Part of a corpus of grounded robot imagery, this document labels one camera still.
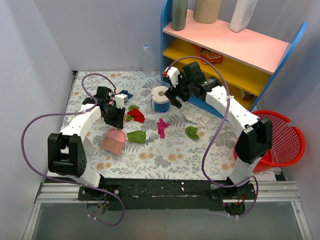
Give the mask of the red paper scrap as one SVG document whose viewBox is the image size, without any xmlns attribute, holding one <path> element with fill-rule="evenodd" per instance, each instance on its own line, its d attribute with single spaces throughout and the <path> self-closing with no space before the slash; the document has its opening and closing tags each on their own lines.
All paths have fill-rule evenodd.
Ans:
<svg viewBox="0 0 320 240">
<path fill-rule="evenodd" d="M 145 122 L 145 116 L 140 112 L 139 109 L 133 108 L 127 113 L 129 116 L 133 117 L 133 120 L 139 123 Z"/>
</svg>

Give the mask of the magenta paper scrap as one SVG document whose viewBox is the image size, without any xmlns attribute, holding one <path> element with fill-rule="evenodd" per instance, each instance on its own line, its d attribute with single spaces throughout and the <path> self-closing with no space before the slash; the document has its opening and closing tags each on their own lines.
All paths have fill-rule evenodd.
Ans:
<svg viewBox="0 0 320 240">
<path fill-rule="evenodd" d="M 163 121 L 162 118 L 159 119 L 159 122 L 157 123 L 157 130 L 158 134 L 161 139 L 165 138 L 165 128 L 169 127 L 170 125 Z"/>
</svg>

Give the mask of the pink hand brush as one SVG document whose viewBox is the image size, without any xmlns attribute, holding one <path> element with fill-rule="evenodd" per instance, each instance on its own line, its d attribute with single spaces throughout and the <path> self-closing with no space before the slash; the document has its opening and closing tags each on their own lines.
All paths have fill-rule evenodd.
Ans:
<svg viewBox="0 0 320 240">
<path fill-rule="evenodd" d="M 120 156 L 126 143 L 126 134 L 118 128 L 110 129 L 104 136 L 100 148 Z"/>
</svg>

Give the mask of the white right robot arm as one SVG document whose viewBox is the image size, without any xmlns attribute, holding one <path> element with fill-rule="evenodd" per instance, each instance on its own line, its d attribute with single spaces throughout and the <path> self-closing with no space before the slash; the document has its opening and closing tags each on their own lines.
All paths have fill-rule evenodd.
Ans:
<svg viewBox="0 0 320 240">
<path fill-rule="evenodd" d="M 272 147 L 272 122 L 246 110 L 230 95 L 227 86 L 215 77 L 205 77 L 197 62 L 185 65 L 182 72 L 170 65 L 163 77 L 171 82 L 164 93 L 171 105 L 180 109 L 182 102 L 195 96 L 216 109 L 223 116 L 222 120 L 228 121 L 235 129 L 237 159 L 224 187 L 230 198 L 239 198 L 245 192 L 243 185 L 250 180 L 254 168 Z"/>
</svg>

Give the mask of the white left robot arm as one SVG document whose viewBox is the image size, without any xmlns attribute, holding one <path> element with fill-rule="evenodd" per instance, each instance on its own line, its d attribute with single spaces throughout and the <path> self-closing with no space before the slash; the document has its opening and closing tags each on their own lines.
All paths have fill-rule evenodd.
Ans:
<svg viewBox="0 0 320 240">
<path fill-rule="evenodd" d="M 87 154 L 95 151 L 87 138 L 94 123 L 103 117 L 106 123 L 117 129 L 123 128 L 124 107 L 108 105 L 106 113 L 99 106 L 87 103 L 80 108 L 80 114 L 60 132 L 52 133 L 47 139 L 48 170 L 67 176 L 76 182 L 90 186 L 89 194 L 95 200 L 106 196 L 106 187 L 100 183 L 101 175 L 87 166 Z"/>
</svg>

